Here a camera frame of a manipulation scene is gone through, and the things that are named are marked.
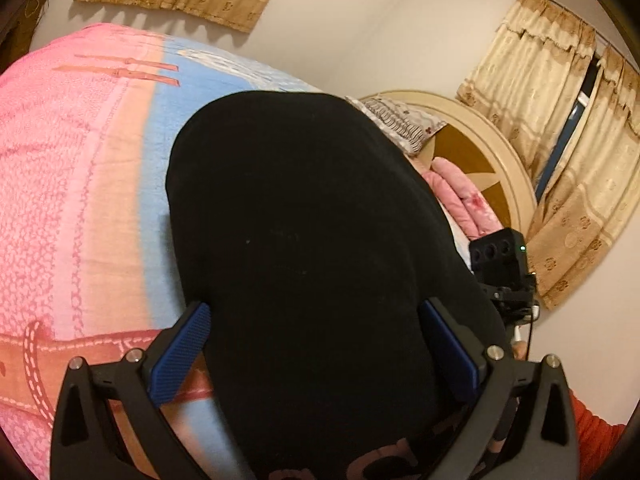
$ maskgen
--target window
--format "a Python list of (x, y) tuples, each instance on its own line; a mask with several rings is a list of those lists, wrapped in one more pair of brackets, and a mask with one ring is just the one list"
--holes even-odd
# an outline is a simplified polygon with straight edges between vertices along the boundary
[(546, 162), (545, 169), (542, 171), (542, 175), (540, 175), (540, 180), (536, 187), (536, 199), (538, 202), (540, 202), (540, 198), (551, 180), (551, 176), (560, 161), (560, 157), (562, 156), (564, 149), (569, 143), (571, 136), (574, 134), (575, 127), (578, 125), (585, 108), (589, 104), (589, 99), (591, 99), (591, 93), (593, 92), (593, 87), (596, 84), (596, 78), (598, 76), (599, 59), (599, 57), (594, 56), (591, 60), (587, 73), (584, 77), (584, 81), (582, 82), (578, 98), (575, 100), (574, 107), (572, 108), (571, 113), (569, 113), (569, 117), (564, 123), (562, 131), (560, 131), (558, 141), (551, 151), (551, 155), (549, 156), (549, 160)]

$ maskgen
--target bedding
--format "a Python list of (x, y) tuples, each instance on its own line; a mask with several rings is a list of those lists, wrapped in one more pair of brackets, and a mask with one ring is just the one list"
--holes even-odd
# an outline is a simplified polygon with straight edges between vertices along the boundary
[[(223, 50), (110, 24), (0, 77), (0, 426), (39, 479), (68, 361), (146, 348), (183, 307), (164, 192), (175, 136), (206, 103), (252, 89), (317, 91)], [(198, 360), (162, 410), (212, 478), (242, 478), (211, 397)]]
[(447, 218), (447, 222), (449, 222), (449, 227), (451, 227), (451, 234), (453, 236), (453, 243), (456, 245), (456, 250), (458, 251), (460, 258), (464, 261), (467, 269), (471, 270), (469, 238), (466, 236), (460, 225), (454, 220), (446, 206), (440, 200), (438, 200), (438, 203), (440, 204), (440, 208), (442, 209), (444, 216)]
[(362, 102), (347, 97), (348, 102), (371, 119), (407, 156), (416, 156), (425, 143), (446, 122), (418, 107), (393, 99), (370, 97)]
[(478, 228), (478, 236), (486, 236), (502, 229), (502, 224), (476, 185), (455, 164), (437, 156), (431, 163), (433, 171), (442, 177), (464, 205)]

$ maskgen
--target pink pillow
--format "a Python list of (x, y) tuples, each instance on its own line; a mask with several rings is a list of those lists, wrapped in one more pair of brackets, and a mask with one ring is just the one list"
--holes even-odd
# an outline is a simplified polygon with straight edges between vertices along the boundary
[(469, 215), (463, 203), (460, 201), (456, 192), (439, 174), (427, 170), (421, 174), (423, 179), (427, 181), (429, 187), (438, 200), (444, 205), (449, 214), (462, 229), (462, 232), (469, 240), (475, 240), (480, 237), (476, 223)]
[(437, 156), (431, 163), (433, 171), (450, 185), (451, 189), (462, 200), (469, 216), (476, 224), (480, 236), (495, 233), (502, 229), (502, 224), (494, 210), (487, 203), (476, 185), (471, 182), (459, 167), (446, 158)]

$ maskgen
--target wooden headboard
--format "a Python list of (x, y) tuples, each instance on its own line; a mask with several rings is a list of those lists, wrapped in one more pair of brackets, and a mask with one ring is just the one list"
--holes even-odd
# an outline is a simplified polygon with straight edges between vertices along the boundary
[(424, 108), (447, 121), (417, 158), (427, 167), (434, 156), (456, 164), (478, 186), (505, 227), (527, 234), (536, 197), (518, 155), (493, 124), (458, 101), (428, 92), (393, 90), (375, 95)]

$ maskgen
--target screw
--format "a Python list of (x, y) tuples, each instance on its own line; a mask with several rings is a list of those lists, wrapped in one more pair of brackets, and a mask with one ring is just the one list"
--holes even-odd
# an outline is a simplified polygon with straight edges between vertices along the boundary
[(84, 359), (82, 359), (79, 355), (76, 357), (72, 357), (71, 361), (69, 361), (69, 368), (72, 370), (78, 370), (82, 366)]
[(546, 364), (548, 364), (552, 368), (559, 368), (560, 358), (557, 355), (549, 354), (548, 356), (546, 356)]
[(127, 352), (125, 357), (130, 363), (137, 363), (142, 361), (144, 355), (145, 353), (140, 348), (133, 348)]
[(504, 357), (504, 350), (497, 345), (491, 345), (486, 349), (486, 354), (489, 356), (489, 359), (499, 361)]
[(537, 321), (540, 319), (540, 306), (538, 304), (533, 304), (531, 306), (531, 314), (527, 314), (523, 320), (526, 321), (527, 323), (531, 322), (531, 316), (533, 316), (533, 321)]

